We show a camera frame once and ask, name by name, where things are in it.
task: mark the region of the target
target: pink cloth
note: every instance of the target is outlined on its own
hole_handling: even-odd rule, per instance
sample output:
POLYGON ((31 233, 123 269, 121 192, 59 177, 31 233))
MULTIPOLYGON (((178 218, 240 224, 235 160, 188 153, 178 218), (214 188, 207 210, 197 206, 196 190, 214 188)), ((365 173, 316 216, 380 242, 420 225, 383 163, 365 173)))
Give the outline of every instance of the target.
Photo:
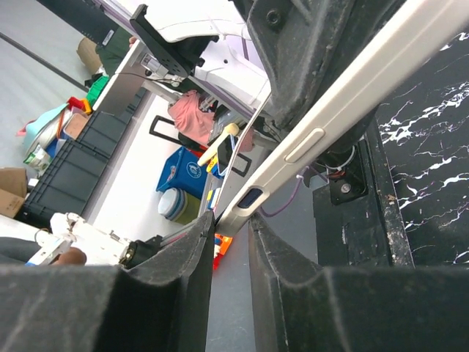
POLYGON ((199 109, 199 93, 196 90, 185 93, 169 108, 168 113, 174 120, 174 127, 180 133, 207 146, 214 113, 202 112, 199 109))

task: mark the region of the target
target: black screw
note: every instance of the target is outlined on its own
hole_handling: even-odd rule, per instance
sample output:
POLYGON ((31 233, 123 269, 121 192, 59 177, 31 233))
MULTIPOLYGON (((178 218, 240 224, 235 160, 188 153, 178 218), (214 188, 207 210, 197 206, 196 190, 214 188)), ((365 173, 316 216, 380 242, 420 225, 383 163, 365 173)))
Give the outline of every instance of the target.
POLYGON ((271 10, 267 13, 267 23, 271 26, 277 26, 280 24, 281 16, 278 10, 271 10))

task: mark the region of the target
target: black marble surface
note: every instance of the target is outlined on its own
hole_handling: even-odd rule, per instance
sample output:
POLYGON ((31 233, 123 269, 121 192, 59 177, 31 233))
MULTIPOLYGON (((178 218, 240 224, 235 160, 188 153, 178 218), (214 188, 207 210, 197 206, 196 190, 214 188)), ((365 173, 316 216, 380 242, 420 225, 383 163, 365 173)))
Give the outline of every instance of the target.
POLYGON ((416 265, 469 263, 468 120, 469 28, 377 111, 416 265))

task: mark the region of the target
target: smartphone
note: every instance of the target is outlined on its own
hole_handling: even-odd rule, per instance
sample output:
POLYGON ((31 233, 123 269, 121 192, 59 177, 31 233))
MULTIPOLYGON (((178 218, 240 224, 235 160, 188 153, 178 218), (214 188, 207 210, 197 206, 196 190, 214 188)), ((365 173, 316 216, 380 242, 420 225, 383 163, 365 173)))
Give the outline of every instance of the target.
POLYGON ((228 168, 229 159, 233 155, 233 148, 235 148, 237 140, 237 137, 228 135, 217 148, 218 173, 220 176, 223 176, 228 168))

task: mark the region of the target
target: black plastic crate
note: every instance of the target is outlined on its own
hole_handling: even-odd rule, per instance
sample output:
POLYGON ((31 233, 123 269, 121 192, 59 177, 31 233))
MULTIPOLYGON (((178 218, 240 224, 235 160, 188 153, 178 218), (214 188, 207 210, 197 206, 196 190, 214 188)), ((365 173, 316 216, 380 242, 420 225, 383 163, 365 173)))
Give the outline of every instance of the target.
POLYGON ((74 141, 66 141, 26 199, 20 218, 49 227, 54 213, 81 215, 108 159, 74 141))
POLYGON ((133 114, 127 109, 119 116, 96 111, 76 139, 79 144, 110 158, 119 144, 133 114))
POLYGON ((128 105, 127 110, 131 113, 134 113, 139 107, 141 100, 145 96, 147 90, 145 88, 140 88, 135 97, 133 97, 132 102, 128 105))

